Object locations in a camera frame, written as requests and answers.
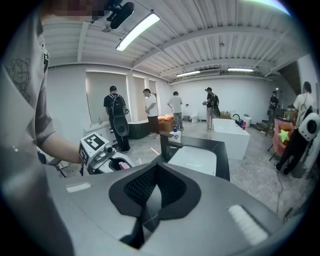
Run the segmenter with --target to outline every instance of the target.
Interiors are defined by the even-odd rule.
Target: sneaker
[[[284,177],[288,176],[288,173],[286,174],[286,172],[287,172],[287,168],[285,168],[285,169],[283,170],[283,172],[281,173],[282,176],[284,176]]]
[[[276,164],[276,163],[274,163],[274,169],[275,169],[275,171],[276,171],[277,173],[280,172],[280,170],[277,169],[277,164]]]

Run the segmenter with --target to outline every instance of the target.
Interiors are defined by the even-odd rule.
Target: black faucet
[[[169,141],[169,138],[173,137],[174,135],[165,131],[160,131],[160,144],[161,144],[161,155],[165,160],[170,160],[173,156],[173,152],[171,147],[181,149],[184,145],[179,142]]]
[[[240,126],[240,125],[241,125],[240,116],[239,116],[238,114],[234,114],[232,117],[234,117],[234,116],[238,116],[239,121],[236,120],[235,123],[236,123],[238,126]]]

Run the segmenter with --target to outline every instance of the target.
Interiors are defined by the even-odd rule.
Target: pink chair
[[[273,150],[274,150],[274,154],[273,156],[269,159],[269,161],[276,155],[280,155],[282,156],[285,152],[286,149],[286,145],[283,144],[280,140],[280,125],[289,125],[291,126],[291,130],[289,131],[289,138],[291,137],[292,133],[294,132],[294,124],[292,122],[288,122],[288,121],[281,121],[277,118],[274,119],[274,135],[272,138],[272,145],[271,147],[267,150],[269,152],[269,150],[272,148],[273,146]]]

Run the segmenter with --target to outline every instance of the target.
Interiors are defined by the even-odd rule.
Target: black shoe
[[[276,163],[274,163],[274,169],[275,169],[275,171],[276,171],[277,173],[280,172],[280,170],[277,169],[277,164],[276,164]]]
[[[289,174],[288,169],[285,168],[281,174],[282,174],[284,177],[288,176],[288,174]]]

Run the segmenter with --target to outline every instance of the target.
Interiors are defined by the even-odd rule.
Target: white ceiling
[[[247,0],[130,0],[134,13],[117,30],[50,18],[44,24],[50,66],[100,63],[142,71],[169,81],[184,71],[254,68],[259,76],[306,54],[292,18]],[[123,36],[154,9],[160,21],[123,52]]]

